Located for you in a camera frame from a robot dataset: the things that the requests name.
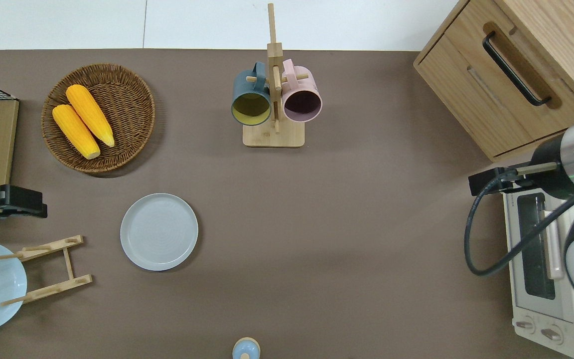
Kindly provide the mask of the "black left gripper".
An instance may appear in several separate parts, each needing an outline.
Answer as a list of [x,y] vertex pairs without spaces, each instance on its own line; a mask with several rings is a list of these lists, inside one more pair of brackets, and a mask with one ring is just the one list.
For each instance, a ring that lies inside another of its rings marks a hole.
[[47,211],[41,192],[10,184],[0,185],[0,219],[10,216],[47,218]]

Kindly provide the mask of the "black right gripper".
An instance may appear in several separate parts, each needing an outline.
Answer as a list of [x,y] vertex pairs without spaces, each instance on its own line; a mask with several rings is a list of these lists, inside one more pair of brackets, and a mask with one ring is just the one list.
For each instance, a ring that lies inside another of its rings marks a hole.
[[517,170],[511,167],[495,167],[468,177],[469,190],[472,197],[476,197],[484,187],[499,175],[509,173],[498,184],[490,188],[488,194],[515,193],[537,188],[535,184],[526,179],[526,175],[518,175]]

